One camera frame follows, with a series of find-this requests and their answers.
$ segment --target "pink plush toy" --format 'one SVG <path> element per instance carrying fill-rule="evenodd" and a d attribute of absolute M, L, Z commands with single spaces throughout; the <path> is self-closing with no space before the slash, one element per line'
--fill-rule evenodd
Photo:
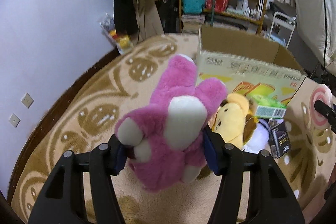
<path fill-rule="evenodd" d="M 175 55 L 149 105 L 127 113 L 115 127 L 119 141 L 134 148 L 129 165 L 148 191 L 191 182 L 206 165 L 201 129 L 227 90 L 215 78 L 195 87 L 196 77 L 192 59 Z"/>

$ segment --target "wooden shelf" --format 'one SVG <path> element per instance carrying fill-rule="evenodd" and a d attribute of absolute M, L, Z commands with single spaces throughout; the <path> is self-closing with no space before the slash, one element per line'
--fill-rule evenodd
<path fill-rule="evenodd" d="M 203 12 L 204 13 L 211 13 L 211 10 L 204 9 Z M 215 14 L 223 15 L 223 16 L 227 16 L 227 17 L 233 17 L 233 18 L 237 18 L 237 19 L 241 19 L 241 20 L 246 20 L 246 21 L 249 21 L 249 22 L 257 24 L 257 25 L 261 24 L 260 20 L 256 20 L 256 19 L 254 19 L 252 17 L 241 16 L 241 15 L 234 14 L 234 13 L 229 13 L 229 12 L 221 12 L 221 13 L 219 13 L 219 12 L 215 11 Z"/>

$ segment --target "wooden baseboard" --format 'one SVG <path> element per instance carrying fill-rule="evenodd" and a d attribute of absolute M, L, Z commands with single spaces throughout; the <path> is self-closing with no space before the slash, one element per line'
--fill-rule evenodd
<path fill-rule="evenodd" d="M 84 86 L 84 84 L 100 69 L 105 67 L 108 63 L 119 56 L 117 48 L 106 54 L 101 58 L 96 64 L 89 68 L 81 77 L 79 77 L 74 84 L 68 88 L 64 94 L 55 102 L 55 104 L 50 108 L 48 113 L 43 117 L 39 125 L 30 135 L 28 141 L 23 147 L 20 156 L 18 157 L 16 164 L 13 169 L 13 173 L 9 182 L 9 189 L 7 195 L 7 202 L 11 204 L 13 195 L 19 181 L 19 178 L 26 166 L 26 163 L 37 147 L 37 145 L 42 141 L 42 139 L 48 134 L 52 127 L 56 124 L 59 118 L 63 115 L 65 110 L 68 108 L 73 98 L 77 95 L 79 90 Z"/>

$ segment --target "electrical outlet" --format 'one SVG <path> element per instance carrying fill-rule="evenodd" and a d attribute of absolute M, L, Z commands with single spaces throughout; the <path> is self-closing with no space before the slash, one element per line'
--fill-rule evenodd
<path fill-rule="evenodd" d="M 18 118 L 18 116 L 16 116 L 14 113 L 11 115 L 11 117 L 9 118 L 9 122 L 12 124 L 12 126 L 14 126 L 15 128 L 17 127 L 17 125 L 19 124 L 21 120 Z"/>
<path fill-rule="evenodd" d="M 21 99 L 21 102 L 25 105 L 26 108 L 30 108 L 34 100 L 28 93 L 26 93 Z"/>

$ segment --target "pink fur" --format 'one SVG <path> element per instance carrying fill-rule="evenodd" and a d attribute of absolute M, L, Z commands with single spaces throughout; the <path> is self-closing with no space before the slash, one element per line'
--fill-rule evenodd
<path fill-rule="evenodd" d="M 131 160 L 129 164 L 148 191 L 156 192 L 181 181 L 186 165 L 204 167 L 206 164 L 201 128 L 198 137 L 183 151 L 173 150 L 163 136 L 173 97 L 189 95 L 198 98 L 207 110 L 206 122 L 226 98 L 227 90 L 222 82 L 212 78 L 195 87 L 196 77 L 197 67 L 193 62 L 180 55 L 172 57 L 152 93 L 149 105 L 127 113 L 115 127 L 118 136 L 120 125 L 129 117 L 147 138 L 151 147 L 150 160 L 146 163 Z"/>

